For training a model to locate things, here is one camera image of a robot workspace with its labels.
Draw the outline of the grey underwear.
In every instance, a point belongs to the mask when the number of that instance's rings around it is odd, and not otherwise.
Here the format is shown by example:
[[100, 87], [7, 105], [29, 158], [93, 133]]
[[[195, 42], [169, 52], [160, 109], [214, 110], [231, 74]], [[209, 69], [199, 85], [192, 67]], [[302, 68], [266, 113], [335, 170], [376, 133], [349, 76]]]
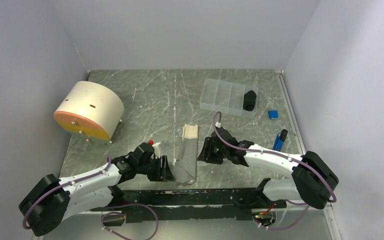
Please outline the grey underwear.
[[199, 126], [185, 124], [182, 127], [181, 143], [173, 161], [175, 182], [192, 185], [197, 178]]

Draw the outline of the black striped underwear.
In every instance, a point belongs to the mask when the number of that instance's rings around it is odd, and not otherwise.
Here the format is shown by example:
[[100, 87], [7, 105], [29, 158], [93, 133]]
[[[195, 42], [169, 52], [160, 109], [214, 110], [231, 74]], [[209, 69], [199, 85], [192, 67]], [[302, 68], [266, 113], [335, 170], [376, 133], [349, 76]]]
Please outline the black striped underwear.
[[257, 94], [253, 90], [249, 90], [243, 96], [242, 108], [244, 111], [252, 112], [256, 106]]

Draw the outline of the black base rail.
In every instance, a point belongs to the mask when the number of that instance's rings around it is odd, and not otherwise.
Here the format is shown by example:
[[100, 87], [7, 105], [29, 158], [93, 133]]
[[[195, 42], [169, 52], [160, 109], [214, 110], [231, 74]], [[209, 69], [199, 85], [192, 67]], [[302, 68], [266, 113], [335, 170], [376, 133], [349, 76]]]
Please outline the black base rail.
[[98, 211], [122, 211], [128, 223], [154, 219], [153, 214], [137, 203], [152, 208], [162, 221], [236, 219], [251, 220], [258, 211], [285, 209], [284, 200], [271, 201], [254, 188], [216, 188], [186, 190], [123, 190], [115, 191], [115, 199]]

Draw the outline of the clear plastic organizer box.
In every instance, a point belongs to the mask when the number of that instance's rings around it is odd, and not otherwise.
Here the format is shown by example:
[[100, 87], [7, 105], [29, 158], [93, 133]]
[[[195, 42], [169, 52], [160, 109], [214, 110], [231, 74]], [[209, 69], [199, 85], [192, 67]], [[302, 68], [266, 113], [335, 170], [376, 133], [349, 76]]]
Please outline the clear plastic organizer box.
[[[257, 95], [256, 105], [253, 111], [246, 111], [243, 110], [243, 99], [244, 94], [250, 90]], [[259, 88], [256, 86], [206, 78], [199, 107], [202, 110], [253, 118], [258, 111], [258, 93]]]

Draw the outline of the blue battery pack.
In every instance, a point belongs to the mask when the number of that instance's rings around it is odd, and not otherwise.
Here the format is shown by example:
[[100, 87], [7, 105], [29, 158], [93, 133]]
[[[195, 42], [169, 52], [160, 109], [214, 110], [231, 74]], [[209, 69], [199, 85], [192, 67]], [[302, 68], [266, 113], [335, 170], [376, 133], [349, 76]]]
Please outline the blue battery pack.
[[280, 152], [283, 148], [284, 142], [288, 136], [288, 130], [282, 129], [275, 138], [274, 144], [273, 144], [273, 150]]

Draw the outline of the blue small block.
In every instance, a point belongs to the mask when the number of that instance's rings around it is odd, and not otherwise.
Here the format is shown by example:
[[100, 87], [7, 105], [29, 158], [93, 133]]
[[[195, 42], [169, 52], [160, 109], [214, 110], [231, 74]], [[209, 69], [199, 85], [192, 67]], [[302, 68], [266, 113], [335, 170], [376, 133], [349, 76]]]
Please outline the blue small block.
[[279, 113], [277, 110], [269, 110], [267, 112], [268, 118], [271, 120], [276, 120], [279, 117]]

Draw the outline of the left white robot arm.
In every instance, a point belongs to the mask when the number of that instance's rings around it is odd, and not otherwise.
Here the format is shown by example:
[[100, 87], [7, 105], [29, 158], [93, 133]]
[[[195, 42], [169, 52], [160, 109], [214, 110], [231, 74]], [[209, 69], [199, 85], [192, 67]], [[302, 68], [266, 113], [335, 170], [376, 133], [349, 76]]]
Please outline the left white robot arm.
[[54, 230], [62, 221], [96, 208], [119, 209], [126, 203], [119, 184], [144, 175], [151, 182], [173, 182], [166, 155], [157, 155], [152, 144], [143, 142], [133, 151], [107, 158], [96, 169], [69, 177], [42, 177], [21, 201], [22, 226], [37, 237]]

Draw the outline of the cream cylindrical drum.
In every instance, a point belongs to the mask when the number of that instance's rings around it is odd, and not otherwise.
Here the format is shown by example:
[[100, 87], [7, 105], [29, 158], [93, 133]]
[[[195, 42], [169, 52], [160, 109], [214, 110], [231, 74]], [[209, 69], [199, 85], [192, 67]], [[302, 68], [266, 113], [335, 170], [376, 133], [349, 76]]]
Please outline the cream cylindrical drum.
[[89, 141], [110, 143], [125, 106], [111, 89], [91, 81], [79, 81], [53, 113], [67, 132]]

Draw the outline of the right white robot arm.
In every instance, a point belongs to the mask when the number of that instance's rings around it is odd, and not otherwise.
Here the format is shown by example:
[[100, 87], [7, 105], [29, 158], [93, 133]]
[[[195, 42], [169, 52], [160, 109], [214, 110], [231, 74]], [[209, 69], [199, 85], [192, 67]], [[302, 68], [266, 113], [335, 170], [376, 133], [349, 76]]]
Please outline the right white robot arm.
[[237, 141], [226, 129], [217, 127], [205, 138], [198, 161], [262, 168], [284, 176], [284, 179], [263, 179], [255, 188], [255, 202], [262, 208], [276, 201], [296, 202], [322, 210], [335, 203], [334, 193], [339, 179], [321, 157], [313, 152], [283, 153], [262, 147], [252, 141]]

